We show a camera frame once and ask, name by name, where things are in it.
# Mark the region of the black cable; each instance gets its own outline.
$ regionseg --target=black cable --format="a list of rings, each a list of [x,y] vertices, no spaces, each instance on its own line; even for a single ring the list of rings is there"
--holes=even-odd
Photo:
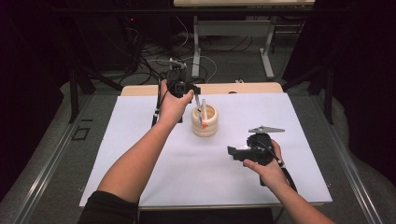
[[[180,46],[179,49],[187,49],[187,50],[188,50],[186,53],[183,53],[183,54],[181,54],[180,56],[189,55],[189,54],[194,50],[193,41],[192,41],[192,40],[188,40],[188,41],[186,42],[186,44]]]
[[[145,47],[142,48],[142,53],[147,53],[147,55],[145,56],[153,56],[153,55],[161,54],[159,51],[157,51],[158,49],[162,48],[161,46],[153,44],[147,47],[147,45],[149,45],[149,43],[146,43]]]
[[[152,78],[152,75],[148,76],[148,77],[146,78],[146,80],[142,81],[141,83],[138,83],[137,85],[144,85],[144,84],[146,84],[151,78]]]
[[[155,71],[155,70],[149,65],[149,62],[148,62],[144,57],[140,57],[140,59],[143,60],[143,61],[140,61],[140,62],[148,68],[149,72],[150,72],[154,77],[156,77],[156,78],[161,77],[161,75],[160,75],[157,71]]]
[[[258,142],[262,145],[262,147],[264,149],[268,150],[271,153],[271,155],[274,157],[277,164],[279,165],[280,169],[282,170],[283,174],[285,175],[286,179],[288,180],[290,187],[298,193],[296,185],[294,184],[293,178],[291,178],[291,175],[290,175],[288,169],[286,169],[283,161],[272,150],[270,150],[263,142],[261,142],[261,141],[258,141]],[[274,219],[274,223],[277,223],[279,221],[279,219],[282,216],[284,211],[285,211],[285,208],[282,207],[279,211],[279,214],[277,214],[276,218]]]
[[[163,47],[157,46],[156,49],[148,50],[145,52],[145,56],[155,56],[155,55],[163,55],[166,54],[168,51],[166,51]]]
[[[253,36],[250,37],[250,42],[247,44],[247,46],[244,49],[236,49],[238,48],[245,40],[248,39],[248,35],[245,36],[245,38],[239,42],[236,46],[234,46],[231,49],[203,49],[203,51],[213,51],[213,52],[228,52],[228,51],[244,51],[245,49],[248,49],[251,46],[251,43],[253,42]]]
[[[137,75],[148,75],[148,79],[150,79],[150,78],[152,78],[152,75],[151,75],[151,73],[147,73],[147,72],[142,72],[142,73],[133,73],[133,74],[130,74],[130,75],[128,75],[128,76],[125,76],[125,77],[123,77],[122,79],[120,79],[119,80],[119,85],[121,85],[121,82],[123,81],[123,80],[125,80],[125,78],[127,78],[127,77],[132,77],[132,76],[137,76]],[[143,81],[143,82],[141,82],[141,83],[138,83],[137,85],[143,85],[143,84],[145,84],[146,82],[148,82],[148,80],[146,79],[145,81]]]
[[[160,54],[160,55],[158,55],[156,58],[155,58],[155,60],[153,60],[156,64],[158,64],[159,66],[162,66],[162,67],[166,67],[166,66],[168,66],[169,67],[169,63],[170,63],[170,61],[169,61],[169,58],[171,58],[172,56],[167,56],[167,55],[162,55],[162,54]]]
[[[205,41],[209,42],[209,46],[208,47],[202,46],[202,41],[203,41],[203,39],[201,39],[200,42],[199,42],[199,47],[201,49],[208,49],[208,48],[212,47],[212,41],[210,41],[210,39],[205,39]]]
[[[162,98],[161,101],[160,101],[159,107],[161,107],[161,105],[163,104],[163,99],[165,98],[165,95],[166,95],[166,93],[168,93],[168,92],[169,92],[169,90],[166,90],[166,92],[163,94],[163,98]]]
[[[191,78],[189,81],[187,81],[189,84],[204,84],[205,79],[203,77],[198,77],[198,78]]]
[[[204,83],[205,83],[205,80],[206,80],[206,78],[207,78],[207,69],[203,66],[203,65],[201,65],[201,64],[198,64],[198,63],[186,63],[186,64],[194,64],[194,65],[198,65],[198,66],[200,66],[200,68],[203,68],[204,70],[205,70],[205,77],[204,78],[202,78],[202,77],[198,77],[198,78],[192,78],[192,80],[198,80],[198,79],[203,79],[204,80]]]
[[[158,78],[158,94],[157,94],[157,105],[155,106],[154,114],[152,115],[151,128],[157,123],[158,115],[160,114],[160,101],[161,101],[161,79]]]

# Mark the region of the hand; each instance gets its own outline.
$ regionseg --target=hand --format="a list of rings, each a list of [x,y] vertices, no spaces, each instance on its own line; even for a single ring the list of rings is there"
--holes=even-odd
[[[182,98],[176,98],[168,91],[166,83],[166,79],[161,82],[161,99],[163,103],[160,107],[159,122],[165,122],[169,125],[175,126],[181,116],[183,116],[186,105],[192,100],[194,91],[189,91]]]
[[[272,144],[274,146],[276,156],[282,160],[279,144],[275,140],[272,140]],[[244,165],[259,174],[262,182],[264,182],[272,192],[280,186],[289,184],[275,159],[266,166],[262,166],[250,160],[244,160]]]

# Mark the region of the black device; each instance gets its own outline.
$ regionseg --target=black device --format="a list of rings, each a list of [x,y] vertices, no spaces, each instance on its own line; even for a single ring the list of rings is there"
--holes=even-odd
[[[174,62],[171,59],[171,70],[166,75],[167,88],[169,92],[177,98],[181,98],[190,90],[194,90],[195,100],[199,102],[198,95],[201,94],[201,88],[186,81],[185,66],[185,64]]]
[[[247,138],[247,146],[250,149],[236,149],[228,147],[228,154],[233,156],[235,161],[249,159],[260,165],[267,165],[275,157],[274,146],[268,133],[255,133]]]

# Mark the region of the white table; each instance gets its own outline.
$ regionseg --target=white table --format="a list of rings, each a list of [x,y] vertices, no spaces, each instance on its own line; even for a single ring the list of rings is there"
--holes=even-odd
[[[240,85],[239,92],[249,86],[253,92],[260,86],[265,91],[265,84],[213,84],[213,90],[239,91]],[[211,85],[202,86],[201,99],[218,109],[218,131],[208,138],[196,136],[190,123],[194,104],[187,106],[184,122],[170,134],[142,194],[141,210],[280,204],[268,188],[260,186],[258,175],[227,153],[227,146],[245,145],[252,134],[248,129],[260,125],[286,130],[270,135],[282,146],[282,156],[299,193],[314,204],[332,201],[286,93],[209,94]],[[278,84],[271,85],[280,89]],[[149,129],[155,104],[156,96],[148,93],[118,98],[80,206],[85,205],[111,164]]]
[[[313,5],[315,0],[174,0],[175,7],[273,7]],[[275,78],[268,51],[276,27],[276,17],[269,21],[199,21],[194,17],[194,56],[192,77],[199,76],[201,49],[200,35],[251,35],[264,38],[260,49],[262,64],[267,78]]]

